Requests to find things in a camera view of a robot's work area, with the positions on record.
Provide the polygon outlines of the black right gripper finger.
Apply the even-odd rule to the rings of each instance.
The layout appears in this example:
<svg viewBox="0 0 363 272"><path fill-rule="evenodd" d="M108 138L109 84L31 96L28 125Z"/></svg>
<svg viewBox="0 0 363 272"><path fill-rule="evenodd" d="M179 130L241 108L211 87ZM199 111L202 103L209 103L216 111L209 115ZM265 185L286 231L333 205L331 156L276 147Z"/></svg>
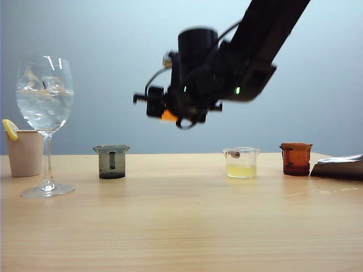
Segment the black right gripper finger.
<svg viewBox="0 0 363 272"><path fill-rule="evenodd" d="M164 89L162 87L147 87L143 95L135 93L133 95L133 103L136 104L138 100L146 102L146 115L148 117L162 117L165 110Z"/></svg>
<svg viewBox="0 0 363 272"><path fill-rule="evenodd" d="M204 123L209 111L222 111L222 103L217 103L217 101L199 101L196 108L195 123Z"/></svg>

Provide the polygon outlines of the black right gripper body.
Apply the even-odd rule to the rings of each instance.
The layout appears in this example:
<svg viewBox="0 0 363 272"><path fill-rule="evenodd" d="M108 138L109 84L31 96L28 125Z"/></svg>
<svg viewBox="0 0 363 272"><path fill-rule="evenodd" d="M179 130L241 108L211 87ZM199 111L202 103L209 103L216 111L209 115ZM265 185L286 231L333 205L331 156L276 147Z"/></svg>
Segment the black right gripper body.
<svg viewBox="0 0 363 272"><path fill-rule="evenodd" d="M183 121L190 125L197 124L195 117L199 101L216 101L216 98L196 84L170 85L164 98L164 120L175 121L176 125L181 125Z"/></svg>

